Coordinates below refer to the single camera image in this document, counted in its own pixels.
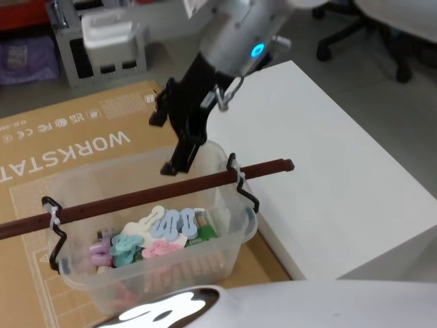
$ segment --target black metal clip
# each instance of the black metal clip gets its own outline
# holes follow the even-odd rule
[[[254,205],[253,211],[255,213],[258,213],[259,200],[254,195],[243,189],[243,184],[246,181],[246,176],[244,175],[243,172],[240,171],[240,166],[236,164],[236,155],[234,152],[229,155],[229,159],[227,160],[227,164],[226,164],[226,169],[228,171],[234,171],[237,173],[237,192],[245,196],[249,200],[251,200]]]
[[[59,227],[59,224],[61,222],[57,217],[57,213],[60,213],[60,211],[62,210],[62,206],[59,205],[59,203],[56,202],[53,198],[48,196],[44,196],[41,199],[41,203],[42,207],[44,207],[46,212],[52,215],[50,220],[50,229],[52,229],[59,237],[61,237],[57,242],[55,248],[52,250],[52,254],[50,255],[50,258],[48,260],[50,262],[50,268],[59,273],[59,264],[56,259],[67,240],[67,234]]]

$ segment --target white plastic cover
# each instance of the white plastic cover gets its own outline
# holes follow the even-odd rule
[[[377,21],[437,42],[436,0],[356,0],[356,4]]]

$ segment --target brown rod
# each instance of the brown rod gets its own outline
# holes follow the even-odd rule
[[[242,167],[241,170],[245,173],[246,179],[253,179],[269,174],[292,171],[293,169],[294,164],[291,160],[278,159],[271,162]],[[135,193],[127,193],[126,195],[115,196],[105,200],[98,200],[88,204],[64,208],[58,213],[58,217],[61,223],[70,223],[118,210],[124,210],[126,208],[157,202],[158,200],[186,195],[187,193],[195,193],[209,188],[228,185],[236,181],[237,177],[235,172],[220,172],[209,176],[202,176],[137,191]],[[0,240],[46,229],[50,225],[50,218],[51,215],[45,213],[0,224]]]

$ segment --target purple bag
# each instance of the purple bag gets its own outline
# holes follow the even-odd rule
[[[48,36],[0,44],[0,85],[57,79],[55,45]]]

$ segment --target chair wheel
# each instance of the chair wheel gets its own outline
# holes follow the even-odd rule
[[[311,12],[313,14],[313,18],[317,19],[318,21],[325,17],[325,11],[323,9],[316,8],[313,9]]]
[[[398,68],[396,72],[396,79],[400,83],[407,83],[412,78],[412,72],[409,68]]]
[[[321,62],[327,62],[333,57],[333,53],[327,46],[319,46],[317,48],[317,59]]]

